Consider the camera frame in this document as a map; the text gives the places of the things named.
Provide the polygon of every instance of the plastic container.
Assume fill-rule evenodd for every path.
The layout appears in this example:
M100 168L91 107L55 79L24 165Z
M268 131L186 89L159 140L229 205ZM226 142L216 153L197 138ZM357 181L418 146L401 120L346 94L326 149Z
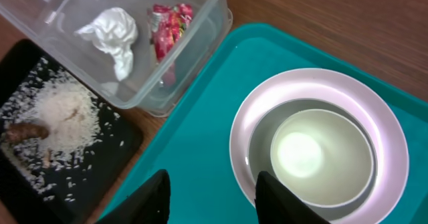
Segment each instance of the plastic container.
M195 16L159 64L149 42L147 17L147 9L155 3L188 3ZM132 45L133 72L121 82L114 75L113 59L74 35L111 7L121 7L133 16L139 32ZM138 106L157 116L173 109L231 25L226 0L0 0L0 14L112 105ZM173 63L177 81L165 87L160 81Z

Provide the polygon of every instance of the snack wrapper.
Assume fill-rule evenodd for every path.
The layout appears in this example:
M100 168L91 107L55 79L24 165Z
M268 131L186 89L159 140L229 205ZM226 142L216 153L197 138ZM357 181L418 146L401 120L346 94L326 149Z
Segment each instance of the snack wrapper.
M193 9L184 3L174 7L153 5L148 14L154 51L159 64L192 22ZM176 80L175 63L173 63L164 74L162 81L164 86L169 87L174 85Z

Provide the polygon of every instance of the black plate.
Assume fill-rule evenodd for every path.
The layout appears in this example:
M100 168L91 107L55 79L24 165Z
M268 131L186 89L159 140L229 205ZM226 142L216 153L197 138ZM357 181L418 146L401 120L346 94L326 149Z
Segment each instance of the black plate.
M0 106L27 79L42 57L49 61L49 68L62 68L29 40L20 41L5 56L0 63ZM57 186L42 195L32 189L0 150L0 199L19 223L82 223L100 202L142 143L142 133L123 117L116 120L114 110L107 104L100 108L98 117L104 134L97 138L103 142L85 149L93 150L95 155L85 154L84 163L78 169L43 170L46 183L56 183ZM0 121L0 133L3 131ZM89 164L92 168L84 172ZM67 177L71 177L76 186L69 188ZM65 201L69 193L73 194L74 202ZM50 195L55 199L43 201Z

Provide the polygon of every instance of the turquoise tray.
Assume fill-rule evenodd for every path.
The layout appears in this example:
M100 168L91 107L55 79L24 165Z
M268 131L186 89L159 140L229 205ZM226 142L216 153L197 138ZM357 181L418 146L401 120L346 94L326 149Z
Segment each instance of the turquoise tray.
M265 24L244 25L226 37L103 215L157 170L167 169L170 224L256 224L255 209L239 189L229 160L233 118L264 80L314 67L352 76L389 103L407 138L411 170L403 197L383 223L428 223L428 213L417 214L428 195L428 104ZM428 210L427 202L422 205L421 210Z

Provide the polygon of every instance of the wooden surface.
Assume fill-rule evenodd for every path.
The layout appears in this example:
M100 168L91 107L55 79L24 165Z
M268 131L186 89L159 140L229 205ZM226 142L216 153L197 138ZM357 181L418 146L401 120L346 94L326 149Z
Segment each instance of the wooden surface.
M428 0L228 0L233 28L270 23L428 101ZM0 18L0 56L23 37ZM165 120L141 110L121 112L137 123L146 139L88 222L112 198ZM0 208L0 223L7 212Z

